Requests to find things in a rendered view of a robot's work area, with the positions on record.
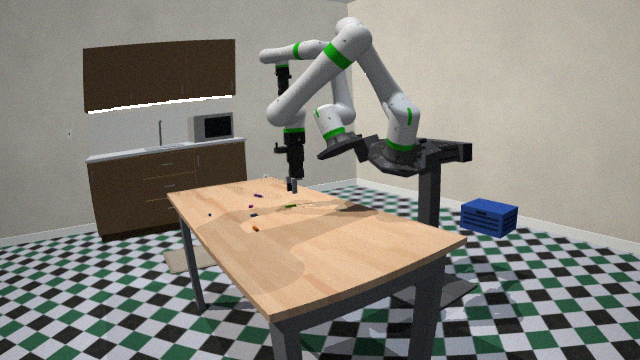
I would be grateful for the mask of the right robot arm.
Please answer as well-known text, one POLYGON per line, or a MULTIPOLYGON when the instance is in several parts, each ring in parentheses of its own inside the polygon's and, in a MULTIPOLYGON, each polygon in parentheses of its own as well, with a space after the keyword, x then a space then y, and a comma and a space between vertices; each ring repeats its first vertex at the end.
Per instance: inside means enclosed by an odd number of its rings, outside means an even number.
MULTIPOLYGON (((259 60, 264 64, 274 62, 275 68, 289 67, 289 59, 316 59, 329 43, 309 40, 286 47, 264 49, 259 54, 259 60)), ((362 134, 355 135, 354 131, 345 132, 344 126, 350 125, 356 118, 356 111, 350 96, 345 70, 331 80, 331 86, 333 102, 338 105, 326 104, 317 108, 313 113, 320 132, 326 141, 327 148, 346 139, 362 137, 362 134)))

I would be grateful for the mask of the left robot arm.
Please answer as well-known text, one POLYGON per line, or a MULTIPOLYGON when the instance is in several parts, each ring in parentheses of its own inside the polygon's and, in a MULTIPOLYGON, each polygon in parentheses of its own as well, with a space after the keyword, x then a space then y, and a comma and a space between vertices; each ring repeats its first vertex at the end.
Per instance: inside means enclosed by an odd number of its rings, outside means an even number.
POLYGON ((336 37, 299 79, 269 105, 267 120, 275 127, 283 127, 284 133, 304 132, 305 103, 357 61, 389 120, 382 156, 394 164, 410 164, 414 156, 422 156, 421 144, 427 142, 426 138, 416 139, 420 110, 391 76, 372 44, 371 32, 359 22, 356 18, 346 17, 336 24, 336 37))

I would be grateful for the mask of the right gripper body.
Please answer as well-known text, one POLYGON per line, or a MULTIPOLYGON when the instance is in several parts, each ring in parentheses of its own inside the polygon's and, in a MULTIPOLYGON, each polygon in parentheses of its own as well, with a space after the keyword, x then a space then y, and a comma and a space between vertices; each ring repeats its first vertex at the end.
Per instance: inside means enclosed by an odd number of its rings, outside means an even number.
POLYGON ((292 75, 289 75, 289 67, 280 67, 276 68, 274 74, 276 74, 278 80, 278 96, 282 95, 289 88, 289 78, 292 78, 292 75), (279 76, 280 75, 280 76, 279 76), (287 85, 287 86, 286 86, 287 85))

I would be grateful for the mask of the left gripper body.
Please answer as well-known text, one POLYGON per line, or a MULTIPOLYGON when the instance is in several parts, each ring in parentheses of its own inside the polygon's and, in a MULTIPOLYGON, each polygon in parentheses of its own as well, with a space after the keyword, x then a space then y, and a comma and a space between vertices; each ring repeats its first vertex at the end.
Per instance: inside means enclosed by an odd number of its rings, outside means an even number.
POLYGON ((292 178, 304 177, 304 145, 302 144, 305 143, 305 131, 284 133, 284 145, 288 145, 286 148, 278 148, 278 142, 275 142, 276 147, 274 148, 274 153, 287 153, 289 176, 292 178))

